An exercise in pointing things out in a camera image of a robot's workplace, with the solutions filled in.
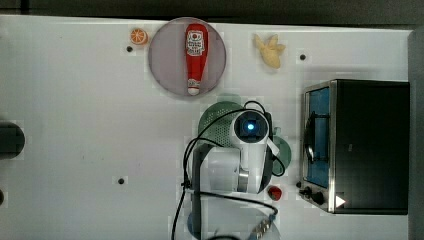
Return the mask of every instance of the black cable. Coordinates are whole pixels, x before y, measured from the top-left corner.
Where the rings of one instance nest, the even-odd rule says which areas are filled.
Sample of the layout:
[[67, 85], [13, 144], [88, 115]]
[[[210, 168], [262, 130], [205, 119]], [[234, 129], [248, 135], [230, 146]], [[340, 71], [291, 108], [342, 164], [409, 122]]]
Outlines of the black cable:
[[185, 196], [185, 188], [183, 188], [183, 194], [181, 194], [180, 203], [178, 203], [177, 211], [175, 212], [174, 223], [172, 224], [172, 234], [171, 239], [175, 239], [175, 229], [177, 227], [178, 215], [180, 215], [181, 206], [183, 205], [183, 200]]
[[254, 101], [254, 100], [247, 101], [247, 102], [244, 104], [244, 108], [246, 108], [247, 104], [249, 104], [249, 103], [255, 103], [256, 105], [258, 105], [259, 107], [261, 107], [261, 108], [262, 108], [263, 113], [265, 113], [265, 108], [264, 108], [264, 106], [262, 106], [262, 104], [260, 104], [260, 103], [259, 103], [259, 102], [257, 102], [257, 101]]
[[281, 165], [281, 167], [283, 168], [283, 171], [280, 174], [275, 174], [274, 172], [272, 172], [272, 175], [274, 175], [276, 177], [283, 176], [284, 173], [286, 172], [286, 167], [284, 167], [283, 162], [277, 156], [274, 156], [274, 161], [277, 161]]
[[220, 236], [213, 236], [211, 238], [208, 238], [207, 240], [216, 240], [216, 239], [232, 239], [232, 240], [240, 240], [240, 238], [232, 235], [220, 235]]

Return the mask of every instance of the round plate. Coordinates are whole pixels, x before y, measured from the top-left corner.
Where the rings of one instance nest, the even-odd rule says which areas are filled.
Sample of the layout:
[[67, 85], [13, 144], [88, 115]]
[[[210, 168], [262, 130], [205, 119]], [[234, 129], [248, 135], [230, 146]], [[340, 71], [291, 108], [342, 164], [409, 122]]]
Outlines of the round plate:
[[225, 45], [218, 32], [197, 18], [177, 18], [165, 24], [149, 48], [149, 67], [156, 81], [165, 89], [178, 95], [187, 92], [187, 66], [185, 60], [185, 31], [189, 24], [203, 24], [209, 34], [209, 50], [199, 94], [213, 89], [225, 69]]

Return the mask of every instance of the ketchup bottle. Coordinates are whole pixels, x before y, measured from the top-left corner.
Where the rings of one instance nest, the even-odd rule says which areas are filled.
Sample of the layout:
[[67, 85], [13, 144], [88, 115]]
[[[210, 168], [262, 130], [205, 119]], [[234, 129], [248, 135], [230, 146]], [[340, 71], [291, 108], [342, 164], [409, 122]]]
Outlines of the ketchup bottle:
[[199, 23], [186, 29], [187, 87], [190, 95], [199, 94], [200, 81], [208, 57], [208, 31]]

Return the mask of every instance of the white table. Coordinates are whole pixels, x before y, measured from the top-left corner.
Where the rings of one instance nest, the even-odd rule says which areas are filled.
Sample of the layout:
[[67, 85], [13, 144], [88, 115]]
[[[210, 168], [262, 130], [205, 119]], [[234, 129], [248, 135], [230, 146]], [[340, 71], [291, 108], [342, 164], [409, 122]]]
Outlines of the white table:
[[[221, 93], [263, 102], [292, 149], [285, 176], [272, 179], [284, 191], [282, 239], [407, 239], [407, 216], [326, 214], [294, 184], [302, 89], [335, 78], [407, 81], [409, 31], [212, 24], [226, 71], [212, 92], [182, 98], [155, 82], [147, 48], [126, 51], [132, 27], [153, 36], [164, 23], [0, 16], [0, 117], [27, 137], [23, 154], [0, 162], [0, 239], [169, 239], [185, 144]], [[281, 69], [262, 63], [253, 33], [278, 33]]]

